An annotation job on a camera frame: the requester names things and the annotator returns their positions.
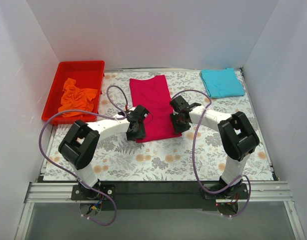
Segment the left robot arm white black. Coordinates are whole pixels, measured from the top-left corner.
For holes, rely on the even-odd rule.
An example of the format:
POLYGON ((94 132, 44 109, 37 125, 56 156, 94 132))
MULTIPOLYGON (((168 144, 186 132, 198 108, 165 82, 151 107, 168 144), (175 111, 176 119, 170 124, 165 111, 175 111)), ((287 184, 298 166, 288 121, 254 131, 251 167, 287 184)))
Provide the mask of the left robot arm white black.
POLYGON ((149 111, 142 105, 95 122, 75 121, 61 141, 58 151, 78 177, 79 191, 89 200, 100 194, 100 180, 91 165, 99 141, 125 134, 128 141, 146 137, 144 120, 149 111))

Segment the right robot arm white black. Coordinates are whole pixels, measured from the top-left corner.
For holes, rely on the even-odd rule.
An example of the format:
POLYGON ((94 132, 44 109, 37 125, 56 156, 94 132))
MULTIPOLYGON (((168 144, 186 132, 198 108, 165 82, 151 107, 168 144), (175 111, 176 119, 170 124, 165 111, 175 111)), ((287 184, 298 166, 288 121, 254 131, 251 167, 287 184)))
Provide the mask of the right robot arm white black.
POLYGON ((170 114, 173 129, 176 134, 190 129, 190 124, 196 124, 192 143, 193 172, 201 189, 208 195, 222 195, 226 199, 233 198, 242 184, 243 171, 250 155, 260 143, 260 139, 247 116, 238 111, 233 114, 221 113, 208 109, 200 103, 189 104, 182 96, 176 96, 170 101, 173 113, 170 114), (217 131, 227 154, 225 169, 217 184, 206 188, 196 168, 196 138, 200 126, 217 131))

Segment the magenta t shirt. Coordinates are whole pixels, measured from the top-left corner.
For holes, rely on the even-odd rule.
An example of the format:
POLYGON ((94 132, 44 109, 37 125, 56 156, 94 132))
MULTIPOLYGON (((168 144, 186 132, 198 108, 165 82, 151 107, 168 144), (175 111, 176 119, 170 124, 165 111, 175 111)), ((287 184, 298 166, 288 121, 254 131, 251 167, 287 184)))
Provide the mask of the magenta t shirt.
POLYGON ((149 111, 144 120, 145 138, 137 139, 137 143, 146 143, 180 137, 173 128, 170 115, 170 92, 164 75, 157 75, 151 79, 141 80, 131 78, 129 87, 133 105, 142 105, 149 111))

